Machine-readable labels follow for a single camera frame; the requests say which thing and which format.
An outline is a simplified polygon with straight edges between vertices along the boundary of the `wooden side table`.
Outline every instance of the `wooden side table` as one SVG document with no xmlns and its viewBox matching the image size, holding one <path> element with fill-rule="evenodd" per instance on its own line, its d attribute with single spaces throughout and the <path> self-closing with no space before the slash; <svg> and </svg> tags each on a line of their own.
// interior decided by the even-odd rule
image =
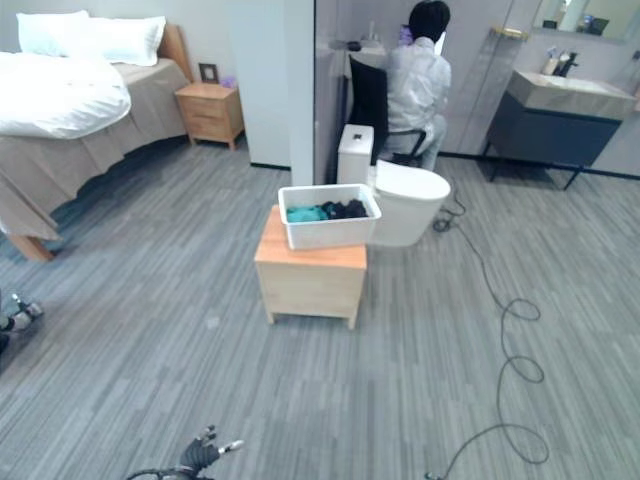
<svg viewBox="0 0 640 480">
<path fill-rule="evenodd" d="M 192 83 L 176 92 L 189 140 L 225 142 L 236 149 L 235 139 L 244 130 L 237 88 L 211 83 Z"/>
<path fill-rule="evenodd" d="M 254 260 L 269 323 L 275 323 L 275 313 L 293 313 L 343 317 L 355 328 L 367 272 L 364 245 L 290 250 L 275 205 Z"/>
</svg>

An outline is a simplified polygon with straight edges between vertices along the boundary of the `teal cloth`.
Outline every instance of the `teal cloth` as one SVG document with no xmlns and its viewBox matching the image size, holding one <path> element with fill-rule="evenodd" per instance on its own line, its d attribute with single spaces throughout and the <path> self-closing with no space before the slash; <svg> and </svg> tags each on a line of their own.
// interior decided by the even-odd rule
<svg viewBox="0 0 640 480">
<path fill-rule="evenodd" d="M 320 222 L 322 220 L 329 220 L 329 216 L 318 206 L 296 207 L 287 208 L 287 220 L 289 223 Z"/>
</svg>

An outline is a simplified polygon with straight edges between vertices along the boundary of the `power cord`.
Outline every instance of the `power cord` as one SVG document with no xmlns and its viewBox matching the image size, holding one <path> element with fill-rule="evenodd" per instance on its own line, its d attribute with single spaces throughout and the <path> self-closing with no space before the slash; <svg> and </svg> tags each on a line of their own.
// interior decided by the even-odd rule
<svg viewBox="0 0 640 480">
<path fill-rule="evenodd" d="M 458 199 L 458 188 L 454 183 L 454 195 L 453 195 L 453 201 L 458 205 L 458 207 L 460 207 L 460 211 L 454 212 L 452 210 L 446 209 L 446 208 L 442 208 L 441 211 L 444 212 L 445 214 L 447 214 L 449 217 L 448 218 L 439 218 L 436 219 L 435 222 L 433 223 L 433 229 L 438 232 L 438 233 L 445 233 L 450 231 L 453 228 L 456 228 L 461 235 L 463 236 L 463 238 L 465 239 L 465 241 L 467 242 L 467 245 L 469 245 L 469 248 L 471 248 L 471 251 L 475 254 L 476 257 L 478 257 L 478 260 L 480 261 L 480 267 L 482 269 L 482 276 L 484 278 L 484 283 L 487 286 L 487 289 L 489 290 L 489 293 L 491 294 L 491 298 L 493 299 L 493 302 L 498 306 L 498 308 L 501 310 L 501 316 L 500 316 L 500 345 L 502 347 L 502 353 L 505 356 L 505 362 L 502 364 L 502 368 L 500 368 L 500 374 L 498 375 L 498 386 L 496 389 L 496 410 L 498 412 L 498 419 L 499 422 L 496 423 L 495 425 L 492 425 L 490 427 L 485 428 L 484 430 L 481 430 L 480 432 L 476 433 L 475 435 L 473 435 L 472 437 L 470 437 L 468 440 L 466 440 L 461 446 L 460 448 L 458 448 L 458 450 L 456 451 L 455 455 L 453 456 L 453 458 L 451 459 L 451 461 L 449 462 L 449 466 L 447 467 L 447 470 L 445 471 L 444 475 L 442 477 L 434 477 L 432 476 L 432 474 L 427 473 L 425 475 L 425 479 L 431 479 L 431 480 L 446 480 L 447 478 L 449 478 L 449 474 L 451 473 L 451 470 L 453 469 L 453 466 L 455 465 L 456 461 L 458 460 L 458 458 L 460 457 L 460 455 L 462 454 L 462 452 L 474 441 L 478 440 L 480 437 L 483 437 L 484 435 L 494 431 L 494 430 L 503 430 L 505 437 L 507 438 L 509 445 L 511 446 L 511 448 L 513 449 L 513 451 L 525 462 L 528 463 L 530 465 L 541 465 L 543 463 L 545 463 L 547 460 L 549 460 L 549 445 L 547 444 L 547 442 L 545 441 L 544 438 L 542 438 L 542 436 L 536 432 L 535 430 L 524 426 L 524 425 L 520 425 L 517 423 L 507 423 L 504 421 L 504 415 L 502 413 L 502 404 L 501 404 L 501 396 L 502 396 L 502 385 L 503 385 L 503 380 L 504 380 L 504 374 L 507 370 L 507 367 L 511 367 L 513 368 L 513 370 L 525 381 L 528 383 L 534 383 L 534 384 L 539 384 L 542 383 L 544 381 L 545 375 L 544 375 L 544 370 L 542 369 L 542 367 L 540 366 L 540 364 L 534 360 L 533 358 L 526 356 L 526 355 L 518 355 L 518 354 L 510 354 L 507 351 L 507 346 L 505 343 L 505 322 L 507 320 L 507 317 L 510 315 L 512 316 L 514 319 L 517 320 L 523 320 L 526 322 L 537 322 L 538 320 L 540 320 L 540 317 L 542 316 L 540 309 L 538 308 L 538 306 L 525 299 L 525 298 L 514 298 L 513 300 L 511 300 L 509 303 L 507 303 L 506 305 L 504 305 L 500 299 L 498 298 L 498 295 L 496 294 L 495 289 L 493 288 L 491 281 L 489 280 L 489 275 L 487 273 L 487 266 L 486 266 L 486 262 L 484 260 L 484 258 L 482 257 L 482 255 L 480 254 L 480 252 L 478 251 L 478 249 L 476 248 L 476 246 L 474 245 L 474 243 L 471 241 L 471 238 L 469 238 L 469 236 L 467 235 L 467 233 L 460 227 L 460 225 L 458 225 L 457 223 L 454 223 L 454 220 L 456 218 L 462 217 L 466 212 L 467 212 L 467 208 L 466 206 Z M 517 311 L 514 307 L 517 306 L 527 306 L 528 308 L 530 308 L 533 311 L 533 314 L 529 314 L 529 315 L 525 315 L 523 313 L 520 313 L 519 311 Z M 533 372 L 531 374 L 527 374 L 525 373 L 525 371 L 523 370 L 523 368 L 528 365 L 529 367 L 533 367 Z M 520 430 L 520 431 L 524 431 L 530 435 L 533 435 L 533 437 L 535 437 L 540 444 L 543 447 L 543 455 L 541 456 L 541 458 L 531 458 L 529 456 L 527 456 L 513 441 L 511 434 L 509 433 L 510 430 Z"/>
</svg>

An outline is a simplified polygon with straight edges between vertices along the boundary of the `toilet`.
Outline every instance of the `toilet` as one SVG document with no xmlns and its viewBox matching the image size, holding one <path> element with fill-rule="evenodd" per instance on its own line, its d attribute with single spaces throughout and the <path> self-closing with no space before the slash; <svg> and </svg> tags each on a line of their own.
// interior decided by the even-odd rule
<svg viewBox="0 0 640 480">
<path fill-rule="evenodd" d="M 417 243 L 451 192 L 440 175 L 422 168 L 378 160 L 370 166 L 373 128 L 346 125 L 338 150 L 338 183 L 365 183 L 371 187 L 382 218 L 372 245 L 408 247 Z"/>
</svg>

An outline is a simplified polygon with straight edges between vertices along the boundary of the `mirror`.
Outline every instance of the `mirror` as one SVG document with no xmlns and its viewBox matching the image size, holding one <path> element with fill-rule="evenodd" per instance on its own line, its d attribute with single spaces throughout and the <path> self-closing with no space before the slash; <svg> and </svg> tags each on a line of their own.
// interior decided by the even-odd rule
<svg viewBox="0 0 640 480">
<path fill-rule="evenodd" d="M 534 26 L 624 39 L 639 23 L 640 0 L 543 0 Z"/>
</svg>

